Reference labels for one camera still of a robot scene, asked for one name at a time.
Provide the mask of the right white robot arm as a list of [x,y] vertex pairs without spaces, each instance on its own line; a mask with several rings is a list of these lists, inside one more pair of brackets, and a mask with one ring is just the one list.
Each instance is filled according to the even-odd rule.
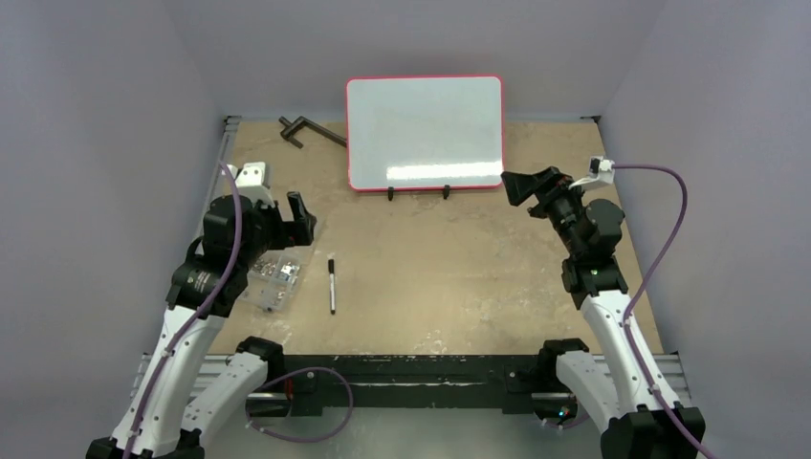
[[589,188],[612,183],[614,165],[596,159],[580,180],[551,166],[534,174],[508,172],[501,180],[511,205],[537,199],[528,213],[549,221],[566,248],[561,281],[597,339],[605,370],[574,339],[548,340],[537,376],[551,389],[565,386],[578,412],[559,414],[559,428],[594,422],[604,458],[697,458],[706,423],[669,384],[643,336],[616,247],[624,211],[605,199],[584,202]]

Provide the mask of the aluminium rail frame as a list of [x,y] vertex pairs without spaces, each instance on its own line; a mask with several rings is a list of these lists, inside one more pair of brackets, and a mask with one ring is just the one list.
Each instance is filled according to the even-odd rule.
[[[161,380],[164,370],[170,363],[179,361],[179,358],[172,357],[173,352],[180,344],[178,342],[190,336],[188,329],[202,324],[208,320],[208,316],[220,317],[213,320],[214,336],[219,333],[222,323],[230,314],[235,299],[247,286],[247,272],[250,266],[257,259],[243,258],[243,198],[236,188],[235,181],[230,174],[228,164],[220,162],[221,175],[230,184],[232,194],[224,198],[214,199],[207,208],[203,217],[202,229],[199,236],[191,243],[186,253],[186,259],[173,274],[172,283],[167,294],[167,308],[164,314],[164,330],[155,349],[153,361],[147,368],[146,376],[139,386],[127,414],[132,414],[136,420],[142,418],[142,414],[136,414],[146,410],[153,397],[156,384]],[[643,395],[649,395],[651,400],[658,397],[659,404],[667,409],[680,406],[681,403],[676,392],[661,376],[657,364],[654,362],[652,354],[649,352],[647,344],[641,335],[637,337],[637,323],[631,310],[646,288],[650,274],[655,271],[657,263],[661,261],[662,255],[667,251],[672,239],[680,229],[687,205],[687,191],[681,177],[670,169],[653,165],[621,165],[615,164],[615,172],[622,168],[642,168],[649,170],[659,170],[673,176],[682,188],[682,208],[676,225],[669,236],[666,245],[660,251],[654,265],[644,276],[643,283],[637,294],[624,300],[621,306],[625,306],[618,314],[625,314],[619,319],[619,325],[626,328],[622,332],[622,338],[616,338],[614,346],[620,351],[620,357],[630,358],[631,369],[626,369],[624,375],[628,381],[639,377],[645,381],[646,391]],[[619,358],[613,359],[614,363],[619,363]]]

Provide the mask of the pink framed whiteboard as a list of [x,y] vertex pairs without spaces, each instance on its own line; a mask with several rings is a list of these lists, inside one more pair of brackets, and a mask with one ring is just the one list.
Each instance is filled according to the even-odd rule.
[[348,184],[358,192],[496,188],[504,116],[497,75],[350,78]]

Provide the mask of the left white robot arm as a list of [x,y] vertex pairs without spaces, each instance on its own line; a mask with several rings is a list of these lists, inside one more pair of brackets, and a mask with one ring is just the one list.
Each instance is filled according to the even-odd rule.
[[131,405],[113,433],[93,441],[89,458],[202,458],[211,437],[250,390],[282,385],[282,346],[249,338],[231,368],[190,399],[208,350],[242,292],[248,272],[267,251],[309,246],[317,218],[301,195],[287,195],[283,220],[266,191],[238,191],[213,200],[203,229],[171,276],[159,341]]

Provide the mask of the clear plastic parts box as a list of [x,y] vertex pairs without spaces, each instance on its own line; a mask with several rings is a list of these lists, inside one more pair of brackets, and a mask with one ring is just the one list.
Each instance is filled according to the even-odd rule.
[[265,252],[248,271],[248,286],[239,298],[267,313],[284,310],[312,254],[311,247]]

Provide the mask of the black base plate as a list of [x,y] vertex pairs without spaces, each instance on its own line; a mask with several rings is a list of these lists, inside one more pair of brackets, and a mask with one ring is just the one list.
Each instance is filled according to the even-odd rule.
[[296,375],[249,397],[253,417],[319,416],[326,408],[496,409],[568,420],[575,396],[533,355],[292,355]]

